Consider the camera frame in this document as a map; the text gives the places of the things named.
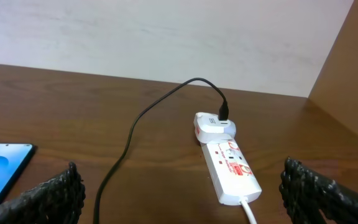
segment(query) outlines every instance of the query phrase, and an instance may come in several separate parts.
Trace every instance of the white plug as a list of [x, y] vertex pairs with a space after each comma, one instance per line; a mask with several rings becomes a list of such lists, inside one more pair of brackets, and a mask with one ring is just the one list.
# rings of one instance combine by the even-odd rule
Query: white plug
[[236, 126], [209, 113], [196, 113], [194, 124], [219, 202], [243, 205], [250, 222], [256, 223], [247, 203], [257, 199], [262, 189], [234, 140]]
[[234, 139], [236, 125], [230, 121], [220, 121], [216, 114], [196, 113], [195, 133], [201, 143], [220, 143]]

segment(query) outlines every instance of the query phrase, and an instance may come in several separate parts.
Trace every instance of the white power strip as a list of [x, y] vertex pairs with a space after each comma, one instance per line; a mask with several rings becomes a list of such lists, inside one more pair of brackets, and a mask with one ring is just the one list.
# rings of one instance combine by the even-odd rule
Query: white power strip
[[248, 203], [257, 199], [262, 189], [234, 140], [234, 123], [219, 121], [215, 114], [197, 113], [194, 124], [219, 202], [242, 205], [250, 223], [256, 223]]

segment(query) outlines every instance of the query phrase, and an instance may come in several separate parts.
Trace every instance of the wooden desk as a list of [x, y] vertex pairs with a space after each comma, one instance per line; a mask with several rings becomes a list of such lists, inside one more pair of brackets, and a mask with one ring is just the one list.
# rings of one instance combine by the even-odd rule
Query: wooden desk
[[[121, 155], [133, 119], [177, 84], [0, 65], [0, 142], [39, 150], [8, 198], [74, 161], [86, 185], [80, 223]], [[292, 156], [358, 191], [358, 137], [305, 98], [223, 90], [247, 161], [263, 189], [250, 204], [259, 223], [290, 223], [278, 191]], [[197, 111], [216, 113], [212, 89], [186, 86], [138, 123], [127, 159], [106, 186], [101, 223], [247, 223], [220, 205], [193, 133]]]

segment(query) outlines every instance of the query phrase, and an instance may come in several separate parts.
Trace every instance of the extension lead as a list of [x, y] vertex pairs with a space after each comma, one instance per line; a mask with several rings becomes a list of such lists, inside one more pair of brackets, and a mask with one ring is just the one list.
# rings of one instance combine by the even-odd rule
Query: extension lead
[[[148, 106], [145, 110], [143, 110], [135, 119], [134, 123], [132, 124], [130, 130], [129, 130], [129, 135], [128, 135], [128, 139], [127, 139], [127, 143], [125, 145], [125, 148], [124, 148], [124, 151], [123, 153], [121, 154], [120, 158], [117, 160], [117, 162], [111, 167], [110, 171], [107, 173], [107, 175], [105, 176], [105, 178], [103, 179], [102, 183], [100, 184], [99, 186], [99, 189], [98, 189], [98, 193], [96, 194], [96, 199], [95, 199], [95, 203], [94, 203], [94, 211], [93, 211], [93, 224], [99, 224], [99, 207], [100, 207], [100, 199], [101, 199], [101, 195], [102, 195], [102, 192], [107, 184], [107, 182], [109, 181], [109, 179], [111, 178], [111, 176], [115, 173], [115, 171], [118, 170], [119, 168], [119, 164], [122, 162], [122, 160], [125, 158], [125, 155], [127, 154], [127, 151], [128, 151], [128, 148], [129, 148], [129, 144], [131, 143], [131, 138], [132, 138], [132, 133], [134, 132], [134, 128], [135, 128], [135, 125], [136, 123], [138, 122], [138, 120], [146, 113], [148, 112], [148, 110], [150, 110], [151, 108], [153, 108], [155, 105], [157, 105], [158, 103], [160, 103], [162, 100], [164, 100], [166, 97], [170, 96], [172, 93], [176, 92], [177, 90], [179, 90], [180, 88], [182, 88], [183, 86], [193, 82], [193, 81], [202, 81], [202, 82], [205, 82], [207, 84], [209, 84], [212, 88], [214, 88], [220, 95], [221, 97], [223, 98], [223, 103], [222, 103], [222, 106], [220, 107], [219, 109], [219, 116], [216, 116], [214, 115], [215, 119], [217, 121], [219, 121], [219, 124], [227, 124], [227, 123], [230, 123], [232, 125], [234, 125], [233, 122], [227, 120], [228, 119], [228, 116], [229, 116], [229, 107], [227, 106], [227, 101], [226, 101], [226, 97], [223, 95], [223, 93], [221, 92], [221, 90], [219, 88], [217, 88], [215, 85], [213, 85], [210, 81], [204, 79], [204, 78], [192, 78], [191, 80], [188, 80], [184, 83], [182, 83], [181, 85], [178, 85], [176, 88], [174, 88], [173, 90], [169, 91], [167, 94], [163, 95], [161, 98], [159, 98], [157, 101], [155, 101], [154, 103], [152, 103], [150, 106]], [[215, 128], [215, 129], [219, 129], [220, 131], [223, 130], [223, 133], [221, 136], [219, 136], [218, 138], [220, 140], [225, 140], [225, 137], [227, 138], [227, 140], [229, 139], [233, 139], [233, 137], [227, 137], [227, 134], [224, 133], [224, 128]], [[241, 200], [241, 204], [242, 206], [244, 207], [244, 210], [246, 211], [246, 214], [248, 215], [248, 218], [250, 220], [250, 224], [255, 224], [256, 221], [255, 221], [255, 218], [254, 218], [254, 215], [252, 214], [248, 204], [247, 204], [247, 201], [250, 202], [250, 198], [247, 197], [248, 195], [246, 194], [242, 194], [243, 198]]]
[[218, 120], [215, 114], [196, 113], [194, 126], [219, 202], [242, 205], [250, 224], [255, 224], [248, 203], [256, 200], [262, 189], [234, 140], [236, 125]]

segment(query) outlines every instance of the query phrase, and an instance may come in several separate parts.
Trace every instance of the wooden panel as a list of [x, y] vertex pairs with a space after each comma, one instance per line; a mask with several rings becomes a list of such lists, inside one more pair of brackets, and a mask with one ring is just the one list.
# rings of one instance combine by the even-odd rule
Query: wooden panel
[[354, 1], [310, 99], [358, 134], [358, 1]]
[[[96, 191], [121, 155], [133, 119], [176, 84], [0, 65], [0, 142], [38, 145], [8, 198], [78, 165], [86, 185], [80, 223], [92, 221]], [[306, 98], [223, 90], [247, 161], [263, 189], [250, 204], [259, 223], [290, 223], [278, 191], [287, 156], [358, 191], [358, 136]], [[247, 223], [218, 203], [196, 112], [217, 112], [212, 89], [186, 86], [150, 110], [127, 159], [108, 183], [101, 223]]]

